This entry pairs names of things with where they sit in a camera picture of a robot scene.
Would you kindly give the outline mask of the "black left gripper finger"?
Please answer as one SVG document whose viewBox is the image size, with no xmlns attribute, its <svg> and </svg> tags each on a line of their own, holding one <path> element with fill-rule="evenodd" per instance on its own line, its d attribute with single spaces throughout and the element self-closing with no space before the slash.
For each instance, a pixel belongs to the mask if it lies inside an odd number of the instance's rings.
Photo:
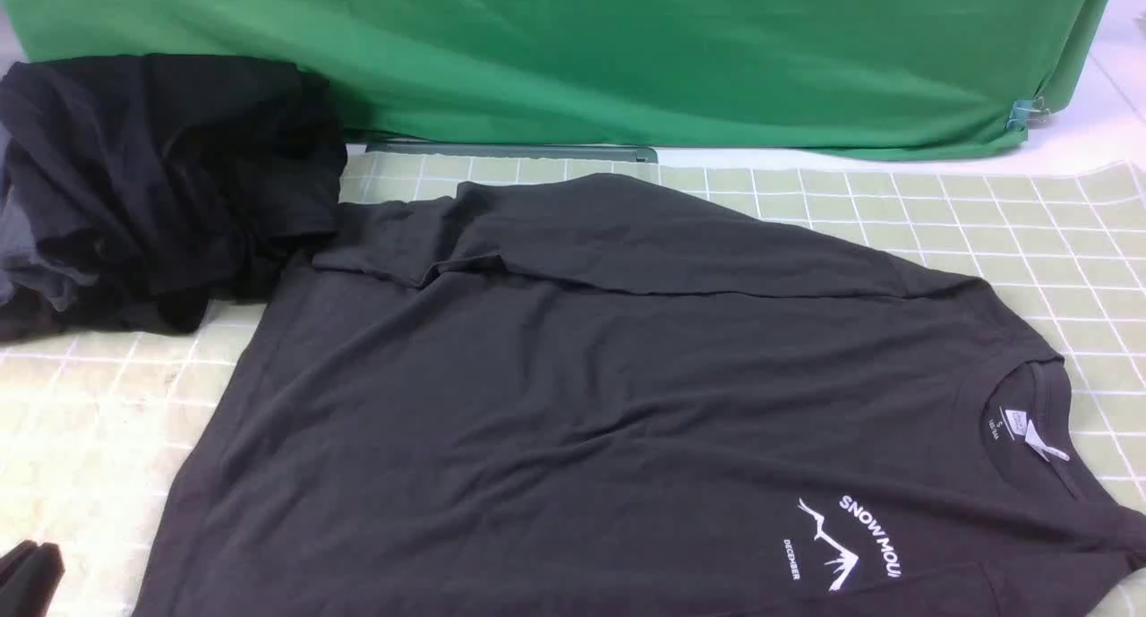
<svg viewBox="0 0 1146 617">
<path fill-rule="evenodd" d="M 1 616 L 46 616 L 63 575 L 57 544 L 21 541 L 1 557 Z"/>
</svg>

